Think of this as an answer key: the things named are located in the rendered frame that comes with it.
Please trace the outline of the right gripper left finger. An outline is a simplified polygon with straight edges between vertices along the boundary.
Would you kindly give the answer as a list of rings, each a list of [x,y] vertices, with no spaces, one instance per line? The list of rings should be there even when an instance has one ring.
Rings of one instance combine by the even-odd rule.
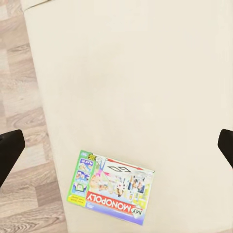
[[[21,129],[0,134],[0,187],[24,149]]]

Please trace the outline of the board game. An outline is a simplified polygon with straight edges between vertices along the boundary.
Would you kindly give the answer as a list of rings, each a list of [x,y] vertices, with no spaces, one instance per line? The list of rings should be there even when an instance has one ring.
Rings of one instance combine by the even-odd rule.
[[[81,150],[66,201],[143,226],[154,174]]]

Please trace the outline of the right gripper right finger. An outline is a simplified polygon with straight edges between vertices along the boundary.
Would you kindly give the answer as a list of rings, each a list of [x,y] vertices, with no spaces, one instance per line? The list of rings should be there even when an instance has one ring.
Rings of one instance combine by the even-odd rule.
[[[233,131],[222,129],[217,146],[233,168]]]

